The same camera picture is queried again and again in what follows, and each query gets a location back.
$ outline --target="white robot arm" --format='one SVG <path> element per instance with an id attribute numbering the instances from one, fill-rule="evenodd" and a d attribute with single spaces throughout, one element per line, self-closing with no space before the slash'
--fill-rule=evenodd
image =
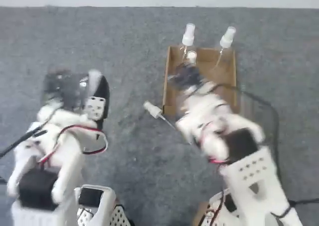
<path id="1" fill-rule="evenodd" d="M 16 198 L 14 226 L 105 226 L 120 215 L 131 225 L 111 188 L 81 186 L 85 155 L 108 147 L 102 127 L 110 92 L 96 70 L 72 85 L 73 80 L 68 72 L 48 76 L 45 105 L 14 149 L 15 168 L 7 184 L 8 195 Z M 98 150 L 88 151 L 97 144 Z"/>
<path id="2" fill-rule="evenodd" d="M 196 67 L 182 64 L 171 83 L 181 91 L 183 114 L 176 121 L 185 139 L 197 145 L 213 163 L 227 189 L 209 201 L 200 226 L 277 226 L 274 216 L 290 208 L 277 176 L 262 128 L 234 114 L 214 93 Z M 285 226 L 302 226 L 292 208 L 278 219 Z"/>

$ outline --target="cardboard tray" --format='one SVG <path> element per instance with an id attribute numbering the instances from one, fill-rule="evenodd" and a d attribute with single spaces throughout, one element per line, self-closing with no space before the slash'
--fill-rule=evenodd
<path id="1" fill-rule="evenodd" d="M 212 72 L 210 69 L 216 64 L 219 52 L 212 48 L 198 48 L 196 66 L 203 76 L 215 83 L 227 83 L 236 86 L 236 60 L 235 52 L 232 51 L 230 59 L 225 62 L 221 61 L 219 66 Z M 177 91 L 174 90 L 168 83 L 167 77 L 175 74 L 176 67 L 179 64 L 178 47 L 170 46 L 167 50 L 166 67 L 165 67 L 165 80 L 164 80 L 164 94 L 162 109 L 163 113 L 167 116 L 175 115 L 175 102 Z M 232 110 L 237 112 L 236 92 L 220 88 L 216 91 L 227 103 L 230 104 Z"/>

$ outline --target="cardboard box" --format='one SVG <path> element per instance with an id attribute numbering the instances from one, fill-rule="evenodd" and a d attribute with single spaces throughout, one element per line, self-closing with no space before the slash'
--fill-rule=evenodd
<path id="1" fill-rule="evenodd" d="M 219 51 L 212 48 L 198 48 L 197 49 L 197 63 L 196 66 L 203 76 L 215 83 L 228 83 L 236 86 L 236 61 L 235 52 L 231 52 L 230 59 L 227 62 L 221 61 L 219 66 L 213 71 L 218 60 Z M 175 99 L 177 91 L 174 90 L 168 83 L 167 77 L 175 74 L 176 67 L 179 65 L 179 52 L 177 46 L 170 46 L 167 50 L 165 80 L 164 80 L 164 94 L 163 94 L 163 113 L 167 116 L 175 115 Z M 216 91 L 232 109 L 237 112 L 236 92 L 220 88 Z"/>
<path id="2" fill-rule="evenodd" d="M 200 226 L 205 218 L 205 213 L 209 208 L 209 203 L 201 203 L 198 207 L 197 213 L 193 219 L 192 226 Z"/>

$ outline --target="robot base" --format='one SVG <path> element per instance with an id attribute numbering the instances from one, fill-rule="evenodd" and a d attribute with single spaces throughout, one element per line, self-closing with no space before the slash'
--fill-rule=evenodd
<path id="1" fill-rule="evenodd" d="M 78 204 L 83 189 L 102 191 L 97 208 Z M 11 208 L 14 226 L 134 226 L 121 205 L 116 204 L 115 192 L 108 187 L 84 185 L 75 189 L 54 211 L 23 208 L 15 201 Z"/>
<path id="2" fill-rule="evenodd" d="M 231 197 L 229 189 L 224 191 L 224 200 L 228 197 Z M 199 211 L 197 212 L 197 220 L 194 220 L 194 226 L 210 226 L 211 220 L 213 218 L 213 213 L 211 210 L 216 210 L 222 200 L 222 192 L 214 195 L 210 200 L 209 204 L 204 204 L 203 207 L 200 207 Z M 224 202 L 218 217 L 216 218 L 215 222 L 212 226 L 245 226 L 243 223 L 243 219 L 240 217 L 240 214 L 237 209 L 229 210 L 228 208 L 232 208 L 233 203 Z M 295 209 L 291 209 L 289 214 L 286 216 L 288 218 L 294 217 L 297 215 Z M 264 226 L 299 226 L 301 225 L 299 219 L 295 221 L 295 223 L 287 224 L 284 221 L 277 220 L 273 215 L 270 213 L 265 216 L 265 224 Z"/>
<path id="3" fill-rule="evenodd" d="M 280 223 L 273 216 L 281 215 L 289 202 L 277 177 L 276 166 L 268 147 L 220 168 L 228 189 L 209 201 L 201 226 L 209 226 L 221 200 L 223 205 L 213 226 L 302 226 L 292 208 Z"/>

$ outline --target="white spray nozzle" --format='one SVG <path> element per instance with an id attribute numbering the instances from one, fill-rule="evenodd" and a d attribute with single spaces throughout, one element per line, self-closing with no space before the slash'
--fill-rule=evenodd
<path id="1" fill-rule="evenodd" d="M 197 53 L 193 50 L 187 53 L 187 59 L 190 63 L 196 64 Z"/>
<path id="2" fill-rule="evenodd" d="M 195 32 L 195 25 L 192 23 L 188 23 L 186 25 L 186 30 L 183 35 L 183 40 L 181 43 L 183 43 L 186 46 L 191 46 L 194 43 L 194 32 Z"/>
<path id="3" fill-rule="evenodd" d="M 159 107 L 153 105 L 149 101 L 145 101 L 143 106 L 144 109 L 146 109 L 155 119 L 157 119 L 162 113 L 162 110 Z"/>
<path id="4" fill-rule="evenodd" d="M 220 40 L 220 46 L 223 48 L 229 48 L 233 43 L 235 33 L 236 28 L 234 28 L 233 26 L 228 27 L 227 31 Z"/>

